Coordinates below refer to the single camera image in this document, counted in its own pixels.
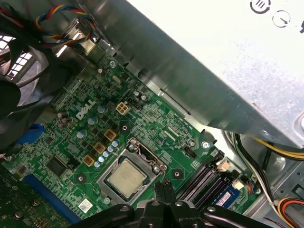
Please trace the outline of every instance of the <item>motherboard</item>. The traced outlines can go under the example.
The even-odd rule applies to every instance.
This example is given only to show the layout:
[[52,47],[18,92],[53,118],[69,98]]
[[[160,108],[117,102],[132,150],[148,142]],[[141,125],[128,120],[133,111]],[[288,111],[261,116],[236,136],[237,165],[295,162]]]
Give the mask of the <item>motherboard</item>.
[[164,179],[197,208],[214,203],[243,213],[258,198],[247,190],[250,178],[233,170],[204,132],[96,48],[96,70],[84,69],[67,84],[50,104],[57,116],[44,123],[41,137],[3,165],[56,201],[71,223],[119,203],[136,207],[152,199],[153,184]]

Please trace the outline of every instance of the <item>black cable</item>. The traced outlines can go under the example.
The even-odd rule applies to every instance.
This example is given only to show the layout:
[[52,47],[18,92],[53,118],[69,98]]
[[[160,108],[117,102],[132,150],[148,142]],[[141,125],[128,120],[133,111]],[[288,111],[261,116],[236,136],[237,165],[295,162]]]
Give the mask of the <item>black cable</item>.
[[246,149],[243,147],[243,144],[241,142],[241,137],[239,134],[234,134],[235,136],[235,139],[236,139],[236,142],[237,142],[237,147],[239,148],[239,150],[241,151],[241,153],[244,155],[244,157],[252,164],[252,166],[256,169],[256,171],[258,172],[258,174],[261,176],[261,179],[265,185],[265,188],[266,188],[266,191],[270,197],[270,199],[272,201],[275,200],[272,192],[271,192],[271,189],[270,189],[270,186],[269,186],[269,183],[268,183],[268,180],[266,178],[266,175],[265,173],[263,172],[263,170],[261,169],[261,167],[257,164],[257,162],[250,156],[250,154],[246,151]]
[[271,152],[272,150],[270,148],[267,148],[267,151],[266,151],[266,155],[265,155],[265,158],[264,158],[264,161],[263,161],[263,164],[262,164],[262,170],[266,171],[267,170],[267,166],[269,164],[269,160],[270,160],[270,157],[271,157]]

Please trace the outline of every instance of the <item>blue pcie slot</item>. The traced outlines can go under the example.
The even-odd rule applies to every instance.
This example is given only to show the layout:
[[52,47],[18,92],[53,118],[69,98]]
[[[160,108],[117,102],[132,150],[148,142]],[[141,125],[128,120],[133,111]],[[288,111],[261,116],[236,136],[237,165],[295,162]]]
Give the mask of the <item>blue pcie slot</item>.
[[81,219],[72,212],[57,196],[55,196],[43,183],[41,183],[33,174],[27,175],[23,181],[28,183],[36,190],[47,202],[49,202],[63,217],[70,223],[75,224]]

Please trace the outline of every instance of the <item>dell logo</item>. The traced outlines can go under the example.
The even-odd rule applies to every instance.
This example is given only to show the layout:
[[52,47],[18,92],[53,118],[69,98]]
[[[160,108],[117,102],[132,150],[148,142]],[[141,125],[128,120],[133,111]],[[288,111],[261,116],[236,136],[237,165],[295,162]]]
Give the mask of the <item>dell logo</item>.
[[79,120],[82,120],[84,118],[85,114],[87,114],[87,112],[93,107],[93,105],[96,104],[95,101],[91,101],[91,100],[88,100],[88,103],[89,104],[85,104],[85,106],[83,108],[81,108],[80,112],[76,114],[76,117]]

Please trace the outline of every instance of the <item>solid capacitor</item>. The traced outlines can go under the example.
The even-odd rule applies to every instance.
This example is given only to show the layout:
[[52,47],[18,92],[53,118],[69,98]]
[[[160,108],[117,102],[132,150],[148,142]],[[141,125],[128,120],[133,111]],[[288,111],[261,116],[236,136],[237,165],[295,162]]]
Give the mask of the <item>solid capacitor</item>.
[[104,161],[105,161],[104,156],[99,156],[98,161],[100,164],[104,163]]
[[87,136],[86,130],[80,130],[77,132],[77,138],[82,139]]
[[100,105],[97,107],[97,112],[99,113],[106,113],[108,111],[108,108],[104,105]]
[[67,118],[68,117],[68,112],[61,112],[57,114],[58,118]]
[[114,151],[114,148],[112,146],[109,146],[108,151],[109,151],[109,153],[112,153]]
[[113,147],[119,146],[119,141],[118,141],[118,140],[114,140],[114,141],[112,142],[112,146],[113,146]]
[[67,124],[67,123],[69,124],[72,121],[73,121],[73,119],[71,117],[65,117],[65,118],[61,119],[61,123],[63,123],[63,124]]
[[99,167],[100,167],[100,163],[97,162],[97,161],[95,161],[95,162],[94,162],[94,166],[95,166],[96,168],[99,168]]
[[98,122],[98,119],[96,118],[96,117],[90,117],[90,118],[88,118],[88,120],[87,120],[87,123],[89,124],[89,125],[93,125],[93,124],[95,124],[95,123],[97,123]]
[[105,152],[103,153],[103,157],[104,157],[105,159],[107,159],[107,158],[109,157],[109,152],[108,152],[108,151],[105,151]]

